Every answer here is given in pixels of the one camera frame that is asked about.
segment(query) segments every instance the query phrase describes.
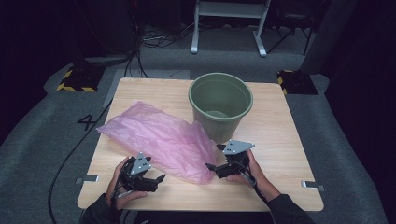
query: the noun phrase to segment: sleeve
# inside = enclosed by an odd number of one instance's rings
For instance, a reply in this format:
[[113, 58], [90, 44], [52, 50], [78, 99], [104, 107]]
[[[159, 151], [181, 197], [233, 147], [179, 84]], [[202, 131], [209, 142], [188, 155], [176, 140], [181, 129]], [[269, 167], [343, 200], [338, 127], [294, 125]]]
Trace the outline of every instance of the sleeve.
[[287, 194], [281, 194], [268, 202], [275, 223], [311, 224], [311, 217], [293, 202]]
[[120, 222], [120, 216], [122, 215], [122, 210], [114, 213], [111, 208], [106, 203], [106, 195], [102, 194], [96, 202], [91, 204], [85, 210], [82, 216], [80, 224], [113, 224]]

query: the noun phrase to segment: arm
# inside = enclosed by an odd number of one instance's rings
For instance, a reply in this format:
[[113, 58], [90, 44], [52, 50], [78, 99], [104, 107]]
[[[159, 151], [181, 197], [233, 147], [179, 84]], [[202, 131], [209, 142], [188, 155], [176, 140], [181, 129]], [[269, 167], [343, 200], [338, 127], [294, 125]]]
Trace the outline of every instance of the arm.
[[[260, 165], [254, 159], [251, 150], [247, 151], [251, 174], [257, 181], [260, 194], [267, 200], [275, 223], [314, 223], [309, 215], [295, 204], [289, 195], [281, 194], [277, 188], [267, 179]], [[241, 175], [229, 175], [228, 181], [247, 183]]]
[[[109, 224], [109, 223], [118, 223], [120, 222], [120, 216], [122, 215], [122, 208], [130, 201], [144, 198], [147, 196], [146, 192], [143, 191], [134, 191], [130, 194], [127, 194], [121, 198], [116, 199], [115, 201], [115, 209], [111, 208], [111, 195], [116, 187], [117, 180], [119, 178], [120, 171], [123, 167], [123, 164], [128, 160], [125, 158], [114, 171], [113, 178], [107, 187], [106, 194], [102, 194], [99, 199], [93, 203], [91, 206], [87, 208], [85, 211], [80, 223], [88, 224], [88, 223], [100, 223], [100, 224]], [[126, 192], [125, 188], [119, 189], [120, 193]]]

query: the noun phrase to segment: yellow black hazard tape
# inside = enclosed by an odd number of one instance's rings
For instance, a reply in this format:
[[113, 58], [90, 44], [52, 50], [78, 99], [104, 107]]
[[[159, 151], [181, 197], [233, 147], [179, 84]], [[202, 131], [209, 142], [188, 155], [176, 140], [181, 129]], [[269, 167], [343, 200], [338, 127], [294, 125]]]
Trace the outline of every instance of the yellow black hazard tape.
[[277, 83], [286, 94], [307, 94], [318, 95], [317, 89], [309, 75], [303, 74], [300, 70], [281, 70], [277, 72]]
[[87, 70], [70, 67], [64, 74], [57, 91], [98, 91], [98, 85], [105, 72], [105, 67], [94, 67]]

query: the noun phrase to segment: wooden table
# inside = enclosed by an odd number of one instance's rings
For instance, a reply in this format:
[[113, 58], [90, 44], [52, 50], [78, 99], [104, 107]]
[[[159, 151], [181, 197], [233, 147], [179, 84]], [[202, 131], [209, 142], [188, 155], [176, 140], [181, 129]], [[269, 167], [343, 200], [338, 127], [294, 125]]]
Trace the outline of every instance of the wooden table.
[[[188, 98], [191, 80], [123, 78], [115, 93], [106, 121], [125, 111], [136, 101], [160, 108], [165, 113], [192, 122]], [[317, 189], [301, 186], [302, 180], [315, 181], [291, 117], [285, 96], [277, 84], [248, 83], [253, 107], [242, 118], [233, 139], [253, 143], [252, 149], [268, 179], [287, 193], [305, 211], [320, 211], [323, 202]], [[87, 208], [106, 192], [115, 167], [130, 153], [102, 134], [92, 157], [88, 175], [97, 182], [84, 182], [78, 206]], [[225, 163], [220, 155], [218, 164]], [[162, 175], [155, 168], [145, 177]], [[182, 211], [269, 211], [253, 189], [214, 176], [208, 185], [193, 185], [170, 175], [147, 198], [127, 205], [134, 210]]]

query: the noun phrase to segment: chair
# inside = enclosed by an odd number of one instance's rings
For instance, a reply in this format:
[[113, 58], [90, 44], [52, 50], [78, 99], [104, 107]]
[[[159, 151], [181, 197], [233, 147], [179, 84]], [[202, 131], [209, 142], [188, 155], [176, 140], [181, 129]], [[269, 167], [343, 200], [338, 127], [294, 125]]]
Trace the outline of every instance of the chair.
[[[281, 36], [281, 39], [268, 50], [268, 53], [276, 48], [286, 37], [294, 35], [296, 29], [301, 29], [307, 39], [303, 53], [305, 56], [312, 32], [318, 26], [318, 22], [321, 19], [320, 13], [323, 13], [322, 9], [326, 6], [325, 3], [327, 1], [322, 0], [319, 4], [308, 4], [307, 1], [303, 0], [277, 0], [273, 5], [276, 15], [273, 25], [278, 32], [281, 26], [289, 28], [290, 31], [283, 37]], [[304, 30], [308, 28], [309, 33], [306, 35]]]

